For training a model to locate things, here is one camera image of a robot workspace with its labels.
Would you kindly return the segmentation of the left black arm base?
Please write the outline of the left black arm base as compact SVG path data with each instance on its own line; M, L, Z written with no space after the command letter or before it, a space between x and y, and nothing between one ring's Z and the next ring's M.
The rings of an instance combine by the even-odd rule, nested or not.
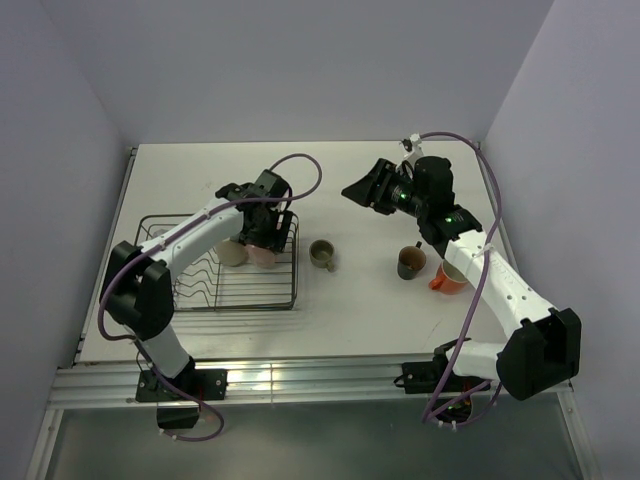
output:
M179 389L199 400L223 400L226 395L226 369L195 369L191 378ZM166 403L185 401L185 398L166 387L151 370L143 370L135 394L138 403Z

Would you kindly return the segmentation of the pink mug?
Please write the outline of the pink mug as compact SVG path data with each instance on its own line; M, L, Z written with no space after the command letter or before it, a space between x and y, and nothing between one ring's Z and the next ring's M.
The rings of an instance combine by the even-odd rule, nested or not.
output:
M268 249L257 247L255 245L246 245L245 250L249 261L257 268L272 268L276 263L276 255Z

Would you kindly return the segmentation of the orange mug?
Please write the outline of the orange mug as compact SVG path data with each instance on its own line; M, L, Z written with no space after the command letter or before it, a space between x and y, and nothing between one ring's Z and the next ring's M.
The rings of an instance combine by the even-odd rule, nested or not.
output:
M460 293L468 285L466 277L451 263L443 260L435 277L429 282L429 288L445 295Z

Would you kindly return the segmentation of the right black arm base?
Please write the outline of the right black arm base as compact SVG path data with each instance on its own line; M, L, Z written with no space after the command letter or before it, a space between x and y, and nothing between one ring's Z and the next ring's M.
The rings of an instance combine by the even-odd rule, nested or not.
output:
M430 361L405 362L401 364L401 374L393 380L397 388L401 388L408 395L432 394L448 365L447 359L433 358ZM484 382L474 376L458 376L451 373L444 387L443 393L464 393Z

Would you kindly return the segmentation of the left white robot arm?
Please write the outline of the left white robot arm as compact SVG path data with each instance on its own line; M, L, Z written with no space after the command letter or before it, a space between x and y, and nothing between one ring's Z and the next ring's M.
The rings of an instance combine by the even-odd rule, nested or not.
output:
M293 213L279 204L291 195L280 175L265 170L253 183L221 187L204 207L158 237L139 245L123 241L111 250L98 329L109 341L133 341L170 398L187 397L196 384L195 361L171 326L177 277L225 240L281 253Z

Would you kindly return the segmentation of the beige tumbler cup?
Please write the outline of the beige tumbler cup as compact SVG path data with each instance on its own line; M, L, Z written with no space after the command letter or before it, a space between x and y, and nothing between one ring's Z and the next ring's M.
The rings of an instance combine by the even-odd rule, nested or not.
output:
M231 240L218 243L214 251L220 264L227 267L238 267L247 262L248 253L245 247Z

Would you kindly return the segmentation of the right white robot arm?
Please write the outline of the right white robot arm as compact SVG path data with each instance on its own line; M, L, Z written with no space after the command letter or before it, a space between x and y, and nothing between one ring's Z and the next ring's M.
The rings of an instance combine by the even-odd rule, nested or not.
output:
M380 214L402 211L414 217L421 237L475 288L502 326L503 344L464 338L438 347L425 376L430 392L497 381L513 398L526 400L575 377L581 356L578 315L537 294L493 251L480 222L456 204L453 183L446 158L422 157L410 175L380 159L341 192Z

